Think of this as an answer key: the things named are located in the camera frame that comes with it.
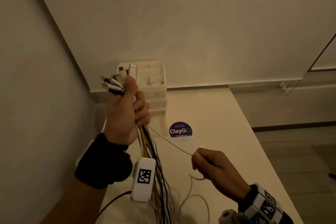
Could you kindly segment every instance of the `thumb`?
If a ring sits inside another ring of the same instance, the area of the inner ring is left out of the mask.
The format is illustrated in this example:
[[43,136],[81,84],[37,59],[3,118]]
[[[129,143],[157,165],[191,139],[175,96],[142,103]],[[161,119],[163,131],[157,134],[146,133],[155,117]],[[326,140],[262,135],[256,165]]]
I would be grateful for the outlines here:
[[207,160],[198,152],[195,152],[191,157],[195,167],[198,171],[201,172],[202,175],[206,175],[207,177],[213,172],[215,167],[207,162]]
[[138,86],[131,76],[125,77],[125,90],[124,90],[124,96],[122,98],[122,101],[133,103],[135,94],[138,91]]

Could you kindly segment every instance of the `white storage organizer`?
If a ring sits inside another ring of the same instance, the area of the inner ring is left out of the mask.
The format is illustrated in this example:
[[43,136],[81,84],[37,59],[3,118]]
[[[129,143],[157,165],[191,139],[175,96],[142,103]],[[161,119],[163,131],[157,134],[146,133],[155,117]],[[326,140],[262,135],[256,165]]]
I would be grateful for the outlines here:
[[145,94],[146,102],[149,103],[149,112],[152,116],[151,126],[162,135],[167,135],[167,84],[165,66],[162,61],[139,61],[122,62],[118,67],[129,69],[130,64],[135,65],[136,83],[139,90]]

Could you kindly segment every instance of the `purple sticker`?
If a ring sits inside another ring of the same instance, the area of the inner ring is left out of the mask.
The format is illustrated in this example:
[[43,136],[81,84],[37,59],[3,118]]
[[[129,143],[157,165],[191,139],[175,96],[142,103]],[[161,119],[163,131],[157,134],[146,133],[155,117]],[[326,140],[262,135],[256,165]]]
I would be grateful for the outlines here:
[[170,137],[192,136],[193,130],[185,122],[175,122],[169,129]]

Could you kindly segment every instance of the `floor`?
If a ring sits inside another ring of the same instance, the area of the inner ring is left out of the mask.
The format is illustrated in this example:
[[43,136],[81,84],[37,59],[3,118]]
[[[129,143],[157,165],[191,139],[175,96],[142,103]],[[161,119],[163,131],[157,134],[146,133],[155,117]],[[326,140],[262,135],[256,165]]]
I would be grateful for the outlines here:
[[336,127],[255,134],[303,222],[336,223]]

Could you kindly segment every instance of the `white table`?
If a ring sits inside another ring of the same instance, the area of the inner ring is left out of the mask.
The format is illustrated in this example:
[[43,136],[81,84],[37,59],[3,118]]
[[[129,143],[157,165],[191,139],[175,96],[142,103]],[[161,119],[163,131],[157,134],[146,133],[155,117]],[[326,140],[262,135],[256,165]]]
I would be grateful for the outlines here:
[[[295,224],[302,224],[292,201],[255,137],[250,125],[228,87],[168,91],[167,125],[177,121],[188,123],[197,146],[223,151],[247,183],[259,183],[282,204]],[[191,157],[163,140],[155,138],[163,174],[173,197],[180,202],[190,188],[188,173],[201,177],[191,167]],[[140,156],[137,141],[129,147],[133,162]],[[132,178],[109,186],[103,206],[117,195],[131,189]],[[218,192],[208,180],[195,181],[192,194],[204,196],[210,207],[210,223],[218,223],[225,209],[237,210],[237,204]],[[203,224],[207,221],[205,203],[199,197],[188,199],[182,208],[181,222]],[[155,223],[148,204],[134,203],[124,196],[110,205],[97,223]]]

